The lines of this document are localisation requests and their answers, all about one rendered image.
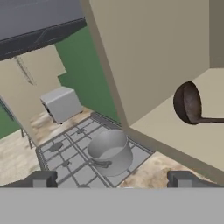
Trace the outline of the beige cabinet door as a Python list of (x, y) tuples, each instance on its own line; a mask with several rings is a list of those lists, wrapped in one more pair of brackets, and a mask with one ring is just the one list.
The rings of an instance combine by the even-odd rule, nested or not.
[(61, 86), (59, 75), (66, 72), (55, 45), (19, 55), (36, 85), (24, 77), (14, 58), (0, 61), (0, 97), (35, 146), (38, 140), (31, 119), (45, 108), (40, 96)]

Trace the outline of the dark brown ladle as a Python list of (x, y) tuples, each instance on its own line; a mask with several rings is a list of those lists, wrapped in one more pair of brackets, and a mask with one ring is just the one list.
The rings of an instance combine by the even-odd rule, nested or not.
[(200, 92), (192, 81), (177, 88), (173, 96), (173, 107), (179, 119), (187, 124), (224, 123), (224, 118), (202, 116)]

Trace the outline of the silver toaster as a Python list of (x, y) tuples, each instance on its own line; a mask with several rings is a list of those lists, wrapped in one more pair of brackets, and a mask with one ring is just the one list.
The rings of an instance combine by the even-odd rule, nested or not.
[(42, 94), (40, 100), (57, 124), (62, 124), (83, 111), (77, 94), (70, 87), (58, 87), (46, 94)]

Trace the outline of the beige open wall cabinet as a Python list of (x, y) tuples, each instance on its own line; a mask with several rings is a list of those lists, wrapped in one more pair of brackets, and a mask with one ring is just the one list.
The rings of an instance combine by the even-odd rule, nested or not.
[(80, 0), (125, 131), (224, 185), (224, 123), (190, 125), (172, 97), (186, 81), (224, 116), (224, 0)]

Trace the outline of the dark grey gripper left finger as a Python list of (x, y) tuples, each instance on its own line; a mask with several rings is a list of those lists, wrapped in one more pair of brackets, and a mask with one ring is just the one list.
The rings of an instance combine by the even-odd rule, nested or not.
[(3, 187), (18, 188), (48, 188), (58, 187), (56, 171), (34, 171), (24, 179), (3, 185)]

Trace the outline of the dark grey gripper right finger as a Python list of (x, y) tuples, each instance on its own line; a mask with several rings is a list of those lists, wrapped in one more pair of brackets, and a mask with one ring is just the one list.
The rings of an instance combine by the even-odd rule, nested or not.
[(168, 187), (221, 187), (221, 185), (198, 178), (190, 171), (168, 171)]

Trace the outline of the dark grey range hood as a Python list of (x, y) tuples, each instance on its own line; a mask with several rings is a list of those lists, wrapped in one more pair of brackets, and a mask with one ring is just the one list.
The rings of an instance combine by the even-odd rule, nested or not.
[(60, 42), (86, 25), (79, 0), (0, 0), (0, 61)]

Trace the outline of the grey metal pot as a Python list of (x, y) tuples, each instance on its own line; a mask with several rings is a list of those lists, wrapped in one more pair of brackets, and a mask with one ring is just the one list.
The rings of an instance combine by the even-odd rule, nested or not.
[(120, 129), (110, 129), (95, 136), (87, 153), (94, 168), (106, 177), (126, 172), (133, 162), (129, 139)]

